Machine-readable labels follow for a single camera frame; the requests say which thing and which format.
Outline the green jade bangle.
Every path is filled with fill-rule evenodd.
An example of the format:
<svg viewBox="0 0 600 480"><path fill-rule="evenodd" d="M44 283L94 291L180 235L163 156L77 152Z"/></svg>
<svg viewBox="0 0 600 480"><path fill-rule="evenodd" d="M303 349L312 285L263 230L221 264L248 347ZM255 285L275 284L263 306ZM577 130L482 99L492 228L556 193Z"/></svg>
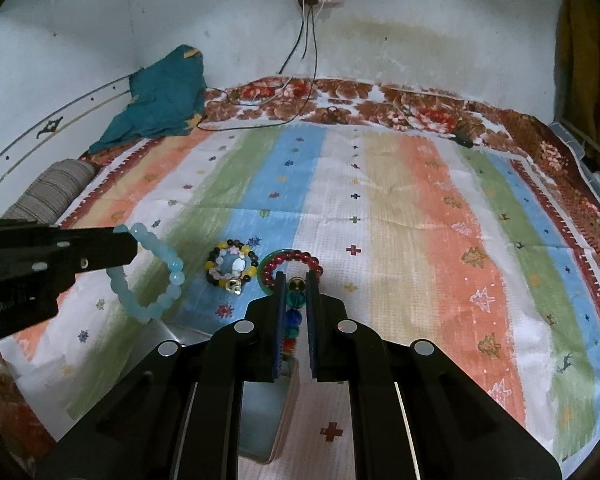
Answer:
<svg viewBox="0 0 600 480"><path fill-rule="evenodd" d="M257 279L265 295L272 295L276 269L288 261L298 261L302 252L299 249L279 249L266 255L259 263Z"/></svg>

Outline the clear jewelry tray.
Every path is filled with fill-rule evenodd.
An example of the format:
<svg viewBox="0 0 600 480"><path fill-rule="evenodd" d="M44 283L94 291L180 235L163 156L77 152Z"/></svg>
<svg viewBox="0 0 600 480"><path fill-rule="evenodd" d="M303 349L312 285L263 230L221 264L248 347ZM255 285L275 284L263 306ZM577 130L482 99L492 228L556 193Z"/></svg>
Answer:
<svg viewBox="0 0 600 480"><path fill-rule="evenodd" d="M134 347L136 356L147 354L163 341L174 340L182 346L200 344L211 335L196 328L151 321L144 328L143 339ZM294 356L284 356L280 377L275 382L246 382L242 395L239 455L260 465L282 456L294 407L300 390L299 363Z"/></svg>

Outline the striped grey pillow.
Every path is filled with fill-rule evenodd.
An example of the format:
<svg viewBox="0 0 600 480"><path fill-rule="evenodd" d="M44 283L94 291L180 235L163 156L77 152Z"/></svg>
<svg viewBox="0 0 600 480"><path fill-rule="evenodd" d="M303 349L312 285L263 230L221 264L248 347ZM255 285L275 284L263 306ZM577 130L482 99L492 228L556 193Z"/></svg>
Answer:
<svg viewBox="0 0 600 480"><path fill-rule="evenodd" d="M92 182L97 171L97 165L84 160L55 162L29 185L2 218L54 224Z"/></svg>

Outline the teal cloth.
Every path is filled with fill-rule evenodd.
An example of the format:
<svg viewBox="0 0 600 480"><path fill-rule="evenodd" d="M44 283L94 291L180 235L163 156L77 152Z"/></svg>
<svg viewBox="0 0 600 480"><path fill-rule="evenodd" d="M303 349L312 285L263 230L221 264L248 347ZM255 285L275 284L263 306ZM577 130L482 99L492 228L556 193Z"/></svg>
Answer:
<svg viewBox="0 0 600 480"><path fill-rule="evenodd" d="M90 155L138 139L184 136L204 114L204 58L182 44L129 78L131 102L114 116Z"/></svg>

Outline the striped colourful bed cover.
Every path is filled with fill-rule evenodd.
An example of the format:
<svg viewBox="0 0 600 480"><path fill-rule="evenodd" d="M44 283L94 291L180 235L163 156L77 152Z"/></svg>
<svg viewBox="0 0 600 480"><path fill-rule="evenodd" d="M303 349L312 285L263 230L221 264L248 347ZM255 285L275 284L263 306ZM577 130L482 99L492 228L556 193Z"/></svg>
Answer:
<svg viewBox="0 0 600 480"><path fill-rule="evenodd" d="M348 126L193 132L126 152L64 226L146 226L184 264L162 322L203 335L261 292L209 284L213 247L308 252L352 318L432 340L572 474L600 440L600 204L564 144L524 140L526 154Z"/></svg>

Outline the black charger plug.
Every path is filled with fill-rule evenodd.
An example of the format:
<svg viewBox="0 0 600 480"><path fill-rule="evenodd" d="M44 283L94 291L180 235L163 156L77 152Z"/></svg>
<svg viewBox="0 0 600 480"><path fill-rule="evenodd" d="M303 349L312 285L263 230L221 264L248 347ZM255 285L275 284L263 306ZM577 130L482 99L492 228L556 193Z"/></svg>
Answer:
<svg viewBox="0 0 600 480"><path fill-rule="evenodd" d="M455 130L453 132L453 140L460 146L464 146L464 148L472 148L475 143L471 139L471 136L466 130L460 129Z"/></svg>

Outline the brown hanging garment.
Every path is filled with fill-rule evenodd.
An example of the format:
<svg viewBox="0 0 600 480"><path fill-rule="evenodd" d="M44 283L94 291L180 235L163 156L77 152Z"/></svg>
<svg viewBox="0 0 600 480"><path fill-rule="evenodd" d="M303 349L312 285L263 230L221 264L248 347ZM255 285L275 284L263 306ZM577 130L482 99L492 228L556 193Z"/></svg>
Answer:
<svg viewBox="0 0 600 480"><path fill-rule="evenodd" d="M584 134L588 163L600 168L600 4L562 0L555 52L556 117Z"/></svg>

